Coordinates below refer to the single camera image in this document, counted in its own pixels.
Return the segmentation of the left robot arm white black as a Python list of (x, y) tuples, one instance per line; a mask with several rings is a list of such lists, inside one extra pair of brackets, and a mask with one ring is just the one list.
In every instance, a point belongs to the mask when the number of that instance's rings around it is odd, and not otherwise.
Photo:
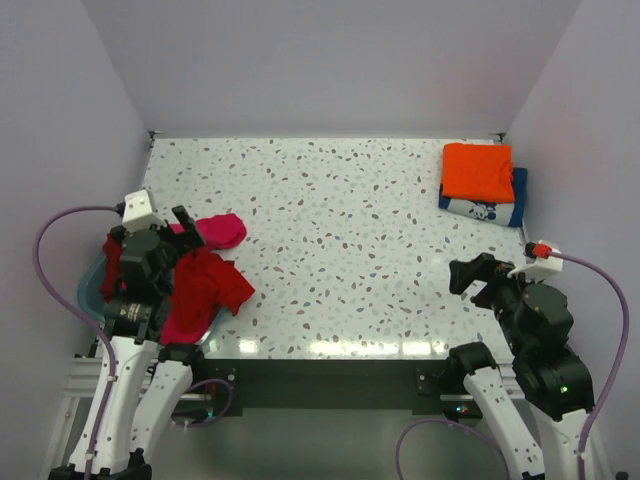
[(207, 380), (198, 346), (160, 344), (174, 269), (205, 244), (195, 221), (174, 207), (182, 227), (175, 232), (150, 207), (136, 214), (125, 201), (112, 210), (122, 218), (112, 231), (121, 254), (104, 323), (72, 310), (102, 343), (101, 370), (81, 437), (67, 465), (50, 471), (52, 479), (151, 478), (153, 449), (180, 397)]

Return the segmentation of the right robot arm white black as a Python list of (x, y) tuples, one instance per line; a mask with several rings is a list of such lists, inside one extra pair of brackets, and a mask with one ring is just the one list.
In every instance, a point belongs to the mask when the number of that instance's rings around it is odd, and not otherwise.
[[(512, 353), (515, 381), (534, 415), (532, 435), (511, 400), (489, 348), (472, 342), (450, 350), (440, 383), (468, 392), (480, 408), (512, 479), (593, 479), (589, 439), (620, 369), (630, 327), (629, 306), (619, 284), (600, 267), (563, 254), (545, 243), (529, 243), (530, 263), (517, 267), (488, 253), (449, 263), (449, 291), (463, 294), (475, 282), (483, 288), (472, 303), (491, 311)], [(574, 318), (565, 294), (546, 284), (571, 262), (600, 275), (614, 290), (622, 332), (601, 393), (586, 364), (568, 345)]]

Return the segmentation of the pink t shirt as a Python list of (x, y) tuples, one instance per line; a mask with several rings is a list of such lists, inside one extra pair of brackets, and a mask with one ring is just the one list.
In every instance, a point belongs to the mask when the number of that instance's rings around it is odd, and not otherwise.
[[(206, 244), (191, 253), (198, 250), (212, 252), (217, 255), (220, 250), (229, 250), (238, 246), (246, 237), (247, 230), (242, 220), (234, 214), (216, 215), (210, 218), (200, 219), (196, 222), (198, 230), (202, 234)], [(238, 272), (238, 277), (232, 280), (226, 280), (224, 283), (235, 290), (235, 301), (237, 303), (237, 315), (240, 307), (250, 299), (255, 289), (251, 284)]]

